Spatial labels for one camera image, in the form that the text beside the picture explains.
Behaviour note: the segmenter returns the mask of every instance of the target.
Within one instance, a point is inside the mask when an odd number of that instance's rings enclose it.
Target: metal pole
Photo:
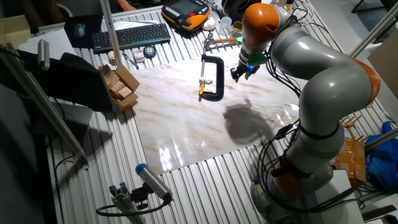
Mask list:
[[[279,0],[278,6],[284,7],[286,5],[286,3],[287,3],[287,0]]]
[[[104,12],[104,18],[105,18],[106,27],[108,28],[109,38],[111,39],[114,60],[119,68],[119,66],[123,64],[123,61],[122,61],[122,56],[120,54],[118,38],[116,37],[116,31],[113,26],[112,13],[111,13],[111,8],[109,6],[109,0],[101,0],[101,7],[102,11]]]
[[[375,147],[378,147],[397,136],[398,136],[398,128],[395,128],[395,129],[387,132],[386,134],[383,134],[382,136],[378,137],[373,142],[370,142],[369,144],[365,145],[365,152],[368,152],[368,151],[374,149]]]
[[[18,55],[17,51],[11,44],[7,44],[6,50]],[[39,107],[39,109],[43,112],[44,116],[55,128],[59,136],[71,147],[73,152],[79,158],[86,161],[87,156],[83,148],[69,130],[68,126],[65,124],[57,110],[52,106],[43,89],[37,83],[35,77],[30,72],[25,70],[21,61],[15,56],[3,52],[0,53],[0,59],[15,76],[27,94],[32,98],[37,107]]]
[[[350,53],[349,56],[356,58],[386,27],[394,20],[395,16],[398,15],[398,2],[394,7],[387,13],[384,18],[373,28],[369,35],[359,43],[355,49]]]

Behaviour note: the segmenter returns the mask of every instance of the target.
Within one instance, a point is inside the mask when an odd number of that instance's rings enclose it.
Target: black keyboard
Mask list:
[[[121,50],[170,42],[170,34],[165,24],[117,30],[116,37]],[[94,54],[106,53],[112,50],[108,32],[92,34],[92,38]]]

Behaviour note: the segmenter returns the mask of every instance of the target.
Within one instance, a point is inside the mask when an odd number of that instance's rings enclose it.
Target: robotic arm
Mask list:
[[[331,49],[297,24],[286,27],[290,15],[282,7],[257,3],[243,17],[243,45],[233,78],[253,74],[267,59],[287,75],[308,80],[299,98],[299,130],[268,181],[281,200],[298,198],[325,186],[333,177],[329,165],[345,135],[339,120],[372,103],[379,92],[379,75],[364,63]],[[271,205],[264,194],[253,193],[257,209]]]

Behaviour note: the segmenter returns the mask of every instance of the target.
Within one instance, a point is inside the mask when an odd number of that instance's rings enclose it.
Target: floor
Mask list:
[[[369,34],[368,29],[363,23],[363,17],[368,17],[368,22],[375,23],[387,13],[384,9],[369,12],[367,15],[351,13],[352,8],[354,8],[359,0],[310,0],[310,2],[331,31],[335,40],[340,44],[342,51],[346,54],[349,54]],[[369,8],[380,5],[381,3],[378,0],[367,0],[361,7]],[[367,57],[376,47],[377,45],[370,44],[358,56],[358,59],[371,66]],[[381,82],[381,89],[377,98],[389,116],[397,121],[398,100],[383,81]]]

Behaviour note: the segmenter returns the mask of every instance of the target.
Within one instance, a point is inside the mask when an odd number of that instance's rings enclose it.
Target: metal slat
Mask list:
[[[114,21],[155,20],[165,23],[160,15],[161,7],[142,9],[136,12],[123,12],[113,16]],[[326,27],[317,13],[315,23]],[[171,36],[168,44],[155,45],[157,56],[140,63],[140,69],[177,62],[202,54],[203,41],[207,32],[196,31],[187,39],[167,26]],[[317,27],[303,28],[310,35],[330,47],[337,49],[337,43],[328,34]],[[220,39],[218,29],[214,31],[215,39]],[[231,44],[218,44],[212,47],[211,54],[237,48]],[[123,50],[133,58],[132,50]],[[78,56],[83,57],[94,67],[109,61],[108,54],[94,55],[92,49],[75,49]],[[123,58],[125,66],[130,70],[136,68]],[[363,115],[356,123],[353,131],[360,136],[364,133],[379,134],[382,121],[385,121],[383,108],[376,103],[351,116]],[[62,150],[55,142],[54,156],[57,163],[68,156],[68,150]],[[144,151],[139,139],[139,132],[134,120],[133,110],[125,113],[94,113],[90,121],[90,129],[84,138],[83,146],[87,151],[88,170],[72,169],[72,163],[59,167],[58,178],[73,179],[60,189],[61,203],[65,223],[129,223],[127,218],[107,218],[97,216],[95,209],[110,205],[110,185],[118,185],[125,181],[129,189],[142,186],[142,180],[134,172],[140,163],[146,163]],[[206,161],[183,167],[162,174],[161,179],[170,187],[175,201],[161,211],[144,215],[147,223],[265,223],[255,209],[250,196],[251,181],[256,175],[256,162],[262,146],[250,146],[230,152]],[[285,143],[275,142],[266,156],[266,160],[275,159],[282,153]],[[51,153],[48,149],[49,162],[52,165]],[[62,222],[57,197],[54,197],[58,222]],[[148,201],[150,208],[160,205],[160,200],[151,195]]]

